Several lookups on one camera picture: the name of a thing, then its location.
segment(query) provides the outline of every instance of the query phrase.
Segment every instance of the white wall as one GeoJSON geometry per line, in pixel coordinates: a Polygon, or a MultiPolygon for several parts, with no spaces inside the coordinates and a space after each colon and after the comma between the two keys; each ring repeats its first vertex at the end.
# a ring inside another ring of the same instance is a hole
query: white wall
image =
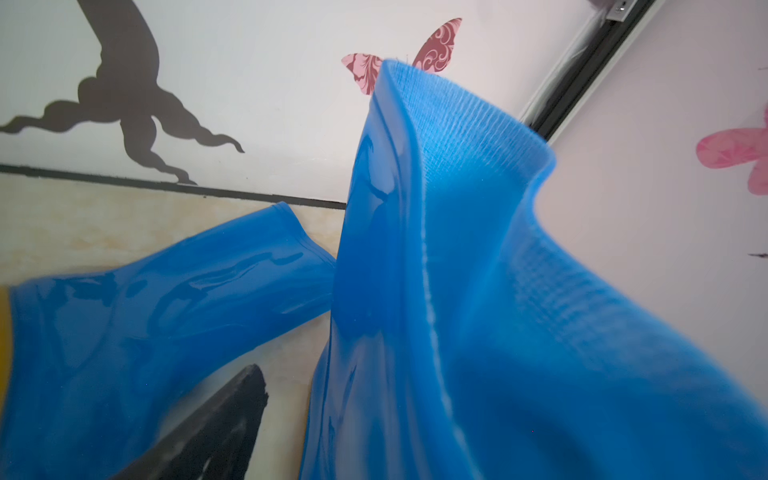
{"type": "MultiPolygon", "coordinates": [[[[345,201],[369,98],[343,56],[412,61],[437,27],[462,17],[444,76],[519,115],[595,2],[135,0],[159,47],[158,85],[246,153],[162,131],[154,151],[205,187],[345,201]]],[[[100,63],[75,0],[5,0],[0,45],[0,125],[56,99],[76,101],[78,82],[100,63]]],[[[116,124],[0,134],[0,163],[175,181],[131,161],[116,124]]]]}
{"type": "Polygon", "coordinates": [[[768,2],[673,0],[555,141],[537,211],[566,250],[689,336],[768,406],[768,196],[709,134],[765,127],[768,2]]]}

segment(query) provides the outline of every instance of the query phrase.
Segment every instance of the pink butterfly decal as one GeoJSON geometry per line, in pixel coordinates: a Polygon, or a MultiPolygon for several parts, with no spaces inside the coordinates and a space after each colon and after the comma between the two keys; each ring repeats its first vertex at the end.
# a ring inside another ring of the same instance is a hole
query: pink butterfly decal
{"type": "Polygon", "coordinates": [[[696,155],[705,167],[726,168],[756,162],[747,190],[755,195],[768,195],[768,108],[765,128],[723,130],[704,138],[696,146],[696,155]]]}
{"type": "MultiPolygon", "coordinates": [[[[427,39],[422,49],[416,54],[413,66],[428,73],[443,71],[451,62],[453,42],[461,24],[460,18],[454,18],[435,30],[435,33],[427,39]]],[[[342,64],[355,76],[355,82],[360,87],[360,91],[366,95],[373,93],[382,61],[380,57],[364,53],[353,53],[341,59],[342,64]]]]}

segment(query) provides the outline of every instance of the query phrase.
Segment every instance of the black stripe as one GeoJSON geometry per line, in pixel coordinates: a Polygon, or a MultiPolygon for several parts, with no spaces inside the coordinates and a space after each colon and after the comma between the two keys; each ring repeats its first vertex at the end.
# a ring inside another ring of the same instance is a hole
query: black stripe
{"type": "Polygon", "coordinates": [[[607,20],[595,32],[584,52],[546,100],[541,113],[531,122],[532,130],[547,141],[552,138],[653,3],[654,0],[639,0],[624,22],[607,20]]]}
{"type": "Polygon", "coordinates": [[[178,192],[180,194],[205,195],[221,198],[240,198],[241,200],[258,200],[262,202],[285,202],[291,205],[307,205],[308,207],[346,209],[346,204],[330,200],[316,200],[313,198],[287,197],[285,195],[252,194],[235,190],[222,190],[220,188],[198,187],[196,185],[172,184],[170,182],[153,182],[149,180],[135,180],[132,178],[105,177],[102,175],[76,174],[47,168],[18,167],[16,165],[0,164],[0,173],[26,175],[27,177],[58,178],[61,180],[74,180],[79,182],[91,182],[93,184],[118,185],[119,187],[148,188],[149,190],[162,190],[178,192]]]}

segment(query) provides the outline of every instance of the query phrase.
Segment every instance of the yellow object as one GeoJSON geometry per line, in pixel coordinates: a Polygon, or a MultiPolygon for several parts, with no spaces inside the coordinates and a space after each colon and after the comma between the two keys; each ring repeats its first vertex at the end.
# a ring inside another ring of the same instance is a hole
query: yellow object
{"type": "Polygon", "coordinates": [[[0,418],[11,379],[13,361],[13,324],[11,323],[11,303],[8,289],[0,286],[0,418]]]}

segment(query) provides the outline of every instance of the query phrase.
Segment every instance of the black tree decal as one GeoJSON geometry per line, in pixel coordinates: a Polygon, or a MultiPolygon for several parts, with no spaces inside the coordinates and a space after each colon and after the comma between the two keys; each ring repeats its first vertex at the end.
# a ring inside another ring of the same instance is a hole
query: black tree decal
{"type": "Polygon", "coordinates": [[[182,184],[195,183],[185,170],[166,164],[152,151],[157,136],[152,117],[173,137],[194,139],[207,147],[232,144],[243,153],[235,139],[212,134],[175,95],[157,86],[157,44],[132,0],[78,0],[78,4],[101,43],[96,76],[80,82],[79,102],[53,101],[42,117],[19,115],[0,126],[0,132],[17,134],[36,127],[60,133],[84,121],[119,121],[125,153],[142,167],[176,175],[182,184]]]}

